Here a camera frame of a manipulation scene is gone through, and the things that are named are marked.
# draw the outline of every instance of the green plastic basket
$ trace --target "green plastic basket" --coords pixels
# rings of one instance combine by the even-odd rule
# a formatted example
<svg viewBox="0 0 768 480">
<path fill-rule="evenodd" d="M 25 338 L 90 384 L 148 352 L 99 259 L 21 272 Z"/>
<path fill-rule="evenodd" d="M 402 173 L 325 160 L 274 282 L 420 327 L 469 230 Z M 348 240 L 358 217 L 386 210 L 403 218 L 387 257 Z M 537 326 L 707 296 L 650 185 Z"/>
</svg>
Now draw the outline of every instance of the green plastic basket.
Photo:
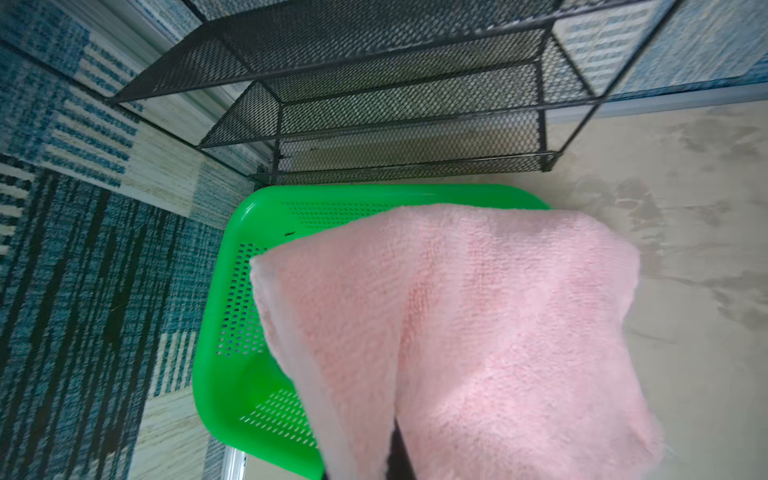
<svg viewBox="0 0 768 480">
<path fill-rule="evenodd" d="M 361 217 L 426 204 L 548 208 L 502 185 L 334 185 L 263 188 L 235 210 L 221 242 L 193 370 L 197 411 L 214 437 L 304 477 L 322 477 L 301 401 L 266 347 L 248 260 Z"/>
</svg>

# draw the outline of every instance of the metal mesh shelf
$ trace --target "metal mesh shelf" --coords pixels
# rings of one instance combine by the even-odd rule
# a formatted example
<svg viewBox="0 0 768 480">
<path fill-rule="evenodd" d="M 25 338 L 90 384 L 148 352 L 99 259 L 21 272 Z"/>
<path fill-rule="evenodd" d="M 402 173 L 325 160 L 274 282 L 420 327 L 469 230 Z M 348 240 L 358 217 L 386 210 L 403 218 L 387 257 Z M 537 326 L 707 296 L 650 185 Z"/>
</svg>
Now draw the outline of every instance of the metal mesh shelf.
<svg viewBox="0 0 768 480">
<path fill-rule="evenodd" d="M 270 142 L 263 184 L 550 170 L 683 1 L 599 95 L 555 21 L 648 0 L 287 0 L 199 14 L 113 101 L 252 80 L 199 147 Z M 545 111 L 578 105 L 592 108 L 553 151 Z"/>
<path fill-rule="evenodd" d="M 472 171 L 480 167 L 540 170 L 553 154 L 542 121 L 537 111 L 518 111 L 292 137 L 280 143 L 277 171 L 259 179 L 328 183 L 480 173 Z"/>
<path fill-rule="evenodd" d="M 454 175 L 532 172 L 549 165 L 556 154 L 509 155 L 499 158 L 464 159 L 429 164 L 362 167 L 345 170 L 310 170 L 279 175 L 256 174 L 265 185 L 341 184 L 399 180 L 402 178 L 451 177 Z"/>
<path fill-rule="evenodd" d="M 471 43 L 374 65 L 295 74 L 266 85 L 254 82 L 200 146 L 438 121 L 476 112 L 551 108 L 594 99 L 546 31 Z M 387 67 L 396 63 L 397 68 L 384 68 L 382 63 Z M 360 85 L 363 88 L 344 90 Z M 268 89 L 281 100 L 291 100 L 280 107 Z"/>
<path fill-rule="evenodd" d="M 640 0 L 289 0 L 205 22 L 139 74 L 125 102 L 547 28 Z"/>
</svg>

